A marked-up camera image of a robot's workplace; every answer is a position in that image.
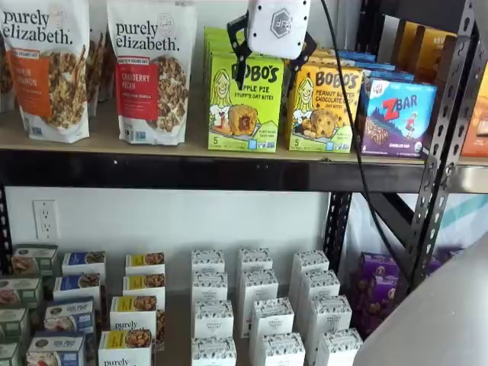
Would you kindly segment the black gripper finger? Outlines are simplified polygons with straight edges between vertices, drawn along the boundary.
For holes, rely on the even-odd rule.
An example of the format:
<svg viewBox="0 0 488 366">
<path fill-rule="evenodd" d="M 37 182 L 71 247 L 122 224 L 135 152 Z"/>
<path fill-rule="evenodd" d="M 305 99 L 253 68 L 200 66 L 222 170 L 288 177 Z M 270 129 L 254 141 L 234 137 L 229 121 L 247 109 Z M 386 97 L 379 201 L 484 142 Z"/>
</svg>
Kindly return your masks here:
<svg viewBox="0 0 488 366">
<path fill-rule="evenodd" d="M 248 25 L 248 12 L 228 23 L 228 36 L 230 39 L 230 44 L 237 58 L 236 74 L 233 76 L 233 78 L 236 80 L 236 84 L 239 90 L 242 90 L 243 87 L 243 82 L 246 74 L 246 60 L 252 53 L 247 42 Z M 237 34 L 240 31 L 244 32 L 244 40 L 242 42 L 239 42 L 237 39 Z"/>
<path fill-rule="evenodd" d="M 301 67 L 308 62 L 309 58 L 316 50 L 316 41 L 312 36 L 306 32 L 303 41 L 303 47 L 297 58 L 291 59 L 289 62 L 289 69 L 291 72 L 291 81 L 294 80 L 296 74 L 300 71 Z"/>
</svg>

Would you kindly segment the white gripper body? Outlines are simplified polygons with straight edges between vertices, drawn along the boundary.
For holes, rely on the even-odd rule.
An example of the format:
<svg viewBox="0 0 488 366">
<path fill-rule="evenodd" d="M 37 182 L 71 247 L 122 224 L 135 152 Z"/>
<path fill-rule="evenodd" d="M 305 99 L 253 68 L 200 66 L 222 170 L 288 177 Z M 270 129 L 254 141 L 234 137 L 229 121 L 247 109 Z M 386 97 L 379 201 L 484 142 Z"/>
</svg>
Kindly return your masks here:
<svg viewBox="0 0 488 366">
<path fill-rule="evenodd" d="M 253 53 L 296 59 L 305 42 L 308 0 L 255 0 L 248 3 L 247 42 Z"/>
</svg>

